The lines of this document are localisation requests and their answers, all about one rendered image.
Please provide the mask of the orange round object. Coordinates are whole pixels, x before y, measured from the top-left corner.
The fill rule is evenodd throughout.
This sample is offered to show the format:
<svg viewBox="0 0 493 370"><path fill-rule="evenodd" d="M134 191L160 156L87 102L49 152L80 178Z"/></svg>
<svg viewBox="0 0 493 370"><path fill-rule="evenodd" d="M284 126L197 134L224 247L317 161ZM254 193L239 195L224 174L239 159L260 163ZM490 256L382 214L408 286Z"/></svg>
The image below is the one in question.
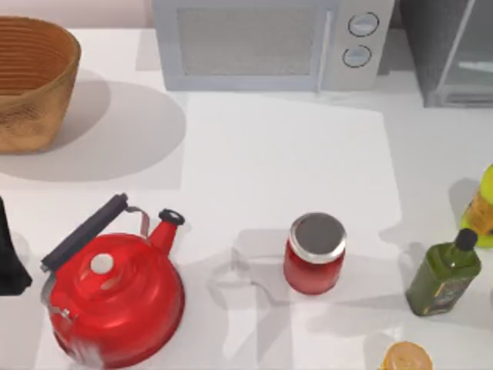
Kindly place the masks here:
<svg viewBox="0 0 493 370"><path fill-rule="evenodd" d="M379 370L433 370L433 364L420 345L400 341L387 350Z"/></svg>

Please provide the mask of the round microwave knob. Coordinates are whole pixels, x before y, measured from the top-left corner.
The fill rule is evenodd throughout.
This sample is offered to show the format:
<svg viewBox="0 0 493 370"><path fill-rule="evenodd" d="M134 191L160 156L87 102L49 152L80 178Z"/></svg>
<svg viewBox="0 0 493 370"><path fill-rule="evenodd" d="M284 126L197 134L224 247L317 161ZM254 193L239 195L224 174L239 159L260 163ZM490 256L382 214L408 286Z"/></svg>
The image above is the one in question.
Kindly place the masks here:
<svg viewBox="0 0 493 370"><path fill-rule="evenodd" d="M342 55L342 62L348 68L358 69L367 65L372 58L372 51L365 45L348 48Z"/></svg>
<svg viewBox="0 0 493 370"><path fill-rule="evenodd" d="M373 12L353 15L348 22L348 31L355 37L372 35L380 25L380 19Z"/></svg>

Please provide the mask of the pale microwave oven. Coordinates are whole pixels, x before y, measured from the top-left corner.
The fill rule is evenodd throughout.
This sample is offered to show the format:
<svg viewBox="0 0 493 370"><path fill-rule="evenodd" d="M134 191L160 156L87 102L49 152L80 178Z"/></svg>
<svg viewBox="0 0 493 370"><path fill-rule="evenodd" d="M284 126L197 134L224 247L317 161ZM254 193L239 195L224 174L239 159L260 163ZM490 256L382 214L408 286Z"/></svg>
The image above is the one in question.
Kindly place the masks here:
<svg viewBox="0 0 493 370"><path fill-rule="evenodd" d="M389 29L395 0L331 0L332 27L327 55L327 69L322 91L358 91L372 87L377 73ZM355 37L348 31L353 15L373 12L380 19L377 30L367 37ZM342 55L348 48L365 45L372 51L367 65L358 69L348 68Z"/></svg>

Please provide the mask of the microwave oven door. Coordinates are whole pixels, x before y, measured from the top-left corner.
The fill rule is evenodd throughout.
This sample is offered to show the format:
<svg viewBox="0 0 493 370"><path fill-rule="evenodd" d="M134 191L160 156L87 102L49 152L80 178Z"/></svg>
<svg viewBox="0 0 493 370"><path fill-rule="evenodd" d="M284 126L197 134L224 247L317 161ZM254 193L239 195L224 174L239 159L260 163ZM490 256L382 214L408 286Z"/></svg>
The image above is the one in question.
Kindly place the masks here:
<svg viewBox="0 0 493 370"><path fill-rule="evenodd" d="M331 0L152 0L169 91L316 90Z"/></svg>

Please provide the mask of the red jar with metal lid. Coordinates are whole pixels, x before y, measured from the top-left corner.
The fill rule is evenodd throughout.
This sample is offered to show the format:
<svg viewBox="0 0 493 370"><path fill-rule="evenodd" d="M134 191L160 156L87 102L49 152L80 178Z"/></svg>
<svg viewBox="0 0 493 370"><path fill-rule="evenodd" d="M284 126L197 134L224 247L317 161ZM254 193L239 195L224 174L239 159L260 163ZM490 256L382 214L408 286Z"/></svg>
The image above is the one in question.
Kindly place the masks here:
<svg viewBox="0 0 493 370"><path fill-rule="evenodd" d="M287 238L283 274L287 283L305 295L332 289L344 263L347 232L334 216L310 212L291 225Z"/></svg>

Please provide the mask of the yellow green bottle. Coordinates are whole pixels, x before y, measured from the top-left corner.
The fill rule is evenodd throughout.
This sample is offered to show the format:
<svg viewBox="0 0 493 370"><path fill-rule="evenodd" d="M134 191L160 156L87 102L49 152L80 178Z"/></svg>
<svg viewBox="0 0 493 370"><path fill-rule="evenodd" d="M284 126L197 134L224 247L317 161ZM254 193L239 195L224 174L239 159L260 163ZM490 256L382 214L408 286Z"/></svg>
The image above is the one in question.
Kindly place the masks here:
<svg viewBox="0 0 493 370"><path fill-rule="evenodd" d="M493 164L482 174L475 195L461 217L461 228L478 235L476 246L493 249Z"/></svg>

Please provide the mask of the grey cabinet with glass door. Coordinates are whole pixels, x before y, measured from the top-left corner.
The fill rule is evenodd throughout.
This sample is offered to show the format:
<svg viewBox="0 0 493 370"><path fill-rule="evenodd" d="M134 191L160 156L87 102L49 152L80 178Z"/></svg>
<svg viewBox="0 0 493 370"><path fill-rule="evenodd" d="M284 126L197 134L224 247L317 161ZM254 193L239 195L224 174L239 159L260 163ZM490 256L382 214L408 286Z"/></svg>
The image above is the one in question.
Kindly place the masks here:
<svg viewBox="0 0 493 370"><path fill-rule="evenodd" d="M493 0L400 0L426 107L493 109Z"/></svg>

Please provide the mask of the dark green bottle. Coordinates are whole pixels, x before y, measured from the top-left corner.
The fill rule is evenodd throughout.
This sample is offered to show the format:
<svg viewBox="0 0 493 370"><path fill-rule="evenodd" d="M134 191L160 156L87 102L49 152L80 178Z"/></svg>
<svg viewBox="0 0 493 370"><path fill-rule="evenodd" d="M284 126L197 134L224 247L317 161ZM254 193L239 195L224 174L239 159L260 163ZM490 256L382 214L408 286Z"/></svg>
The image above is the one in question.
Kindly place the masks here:
<svg viewBox="0 0 493 370"><path fill-rule="evenodd" d="M481 272L475 251L478 235L463 228L447 243L431 246L409 288L406 299L412 312L420 317L451 311Z"/></svg>

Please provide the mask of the woven wooden basket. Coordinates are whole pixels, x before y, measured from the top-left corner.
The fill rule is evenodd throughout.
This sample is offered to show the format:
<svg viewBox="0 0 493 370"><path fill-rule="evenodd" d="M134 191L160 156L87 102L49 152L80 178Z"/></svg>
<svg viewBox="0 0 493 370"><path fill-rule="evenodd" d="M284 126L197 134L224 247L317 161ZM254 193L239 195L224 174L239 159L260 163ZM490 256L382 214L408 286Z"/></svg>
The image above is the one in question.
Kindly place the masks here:
<svg viewBox="0 0 493 370"><path fill-rule="evenodd" d="M82 56L53 22L0 15L0 154L32 153L59 134Z"/></svg>

